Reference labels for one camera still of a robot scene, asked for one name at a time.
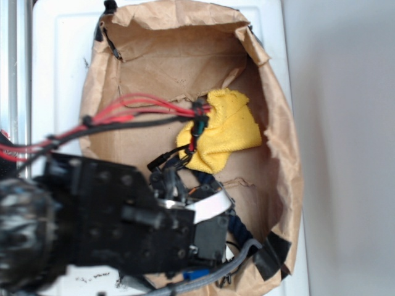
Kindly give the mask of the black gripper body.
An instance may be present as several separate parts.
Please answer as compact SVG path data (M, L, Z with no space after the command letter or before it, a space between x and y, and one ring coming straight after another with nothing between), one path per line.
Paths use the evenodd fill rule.
M193 175L198 181L193 188L185 186L174 168L152 168L149 181L159 205L194 214L189 262L215 266L226 260L228 225L235 202L212 175L199 171Z

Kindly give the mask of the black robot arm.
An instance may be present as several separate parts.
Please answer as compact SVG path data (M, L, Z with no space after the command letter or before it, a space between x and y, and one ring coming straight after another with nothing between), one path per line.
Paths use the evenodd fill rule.
M69 265L128 276L217 266L233 200L217 181L187 188L173 168L52 154L34 179L1 181L1 287L34 292Z

